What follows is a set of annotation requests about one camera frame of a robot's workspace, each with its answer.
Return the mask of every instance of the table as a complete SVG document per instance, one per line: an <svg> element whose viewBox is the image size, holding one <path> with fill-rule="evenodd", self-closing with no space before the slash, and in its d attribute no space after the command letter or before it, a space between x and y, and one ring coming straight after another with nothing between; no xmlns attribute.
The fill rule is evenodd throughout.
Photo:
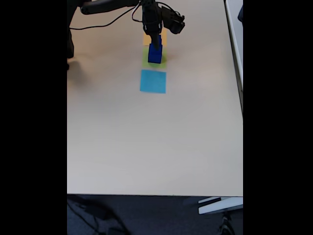
<svg viewBox="0 0 313 235"><path fill-rule="evenodd" d="M67 72L67 193L243 195L243 116L222 0L166 3L166 94L139 91L143 30L123 16L72 31ZM107 24L126 8L71 27ZM141 18L138 11L135 17Z"/></svg>

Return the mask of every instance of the colored paper square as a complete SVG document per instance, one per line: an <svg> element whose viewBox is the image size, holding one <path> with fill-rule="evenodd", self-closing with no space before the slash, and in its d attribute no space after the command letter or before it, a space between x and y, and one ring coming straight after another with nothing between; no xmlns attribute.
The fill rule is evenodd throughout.
<svg viewBox="0 0 313 235"><path fill-rule="evenodd" d="M162 39L162 45L167 46L167 29L162 28L161 31L161 39ZM151 43L151 37L147 35L145 32L143 32L143 45L148 46Z"/></svg>
<svg viewBox="0 0 313 235"><path fill-rule="evenodd" d="M161 64L149 63L148 57L149 57L149 47L144 46L143 47L143 53L142 53L142 66L144 68L155 68L155 69L165 69L166 68L167 48L163 47L163 49L162 49Z"/></svg>
<svg viewBox="0 0 313 235"><path fill-rule="evenodd" d="M142 92L166 93L166 72L142 70L140 80Z"/></svg>

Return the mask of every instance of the blue square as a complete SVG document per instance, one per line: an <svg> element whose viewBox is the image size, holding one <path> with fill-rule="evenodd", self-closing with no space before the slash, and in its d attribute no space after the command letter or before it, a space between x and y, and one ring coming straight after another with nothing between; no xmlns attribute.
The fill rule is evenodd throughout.
<svg viewBox="0 0 313 235"><path fill-rule="evenodd" d="M166 93L166 72L142 70L140 90L142 92Z"/></svg>

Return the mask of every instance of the black cable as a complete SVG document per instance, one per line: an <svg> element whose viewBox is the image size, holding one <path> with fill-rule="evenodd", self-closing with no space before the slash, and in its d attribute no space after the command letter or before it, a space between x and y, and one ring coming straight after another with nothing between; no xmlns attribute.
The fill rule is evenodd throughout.
<svg viewBox="0 0 313 235"><path fill-rule="evenodd" d="M95 26L89 26L89 27L85 27L85 28L70 28L70 29L74 29L74 30L83 30L83 29L88 29L88 28L101 28L101 27L106 27L109 26L111 24L113 24L115 21L117 21L119 18L121 18L122 16L124 16L126 13L130 12L131 10L133 10L135 7L125 11L122 15L120 15L119 17L117 17L114 21L112 21L111 23L108 23L106 25L95 25Z"/></svg>
<svg viewBox="0 0 313 235"><path fill-rule="evenodd" d="M79 213L77 213L67 202L68 207L70 208L70 210L77 215L81 220L83 220L89 227L91 227L95 232L97 232L98 234L103 234L105 235L105 233L100 233L95 227L93 227L90 223L88 223Z"/></svg>
<svg viewBox="0 0 313 235"><path fill-rule="evenodd" d="M132 13L132 20L133 20L133 21L136 21L136 22L139 22L139 23L142 23L142 21L139 21L139 20L134 19L134 14L135 14L136 10L137 10L140 6L141 6L141 1L139 1L139 3L138 3L137 6L135 6L135 10L134 10L133 13Z"/></svg>

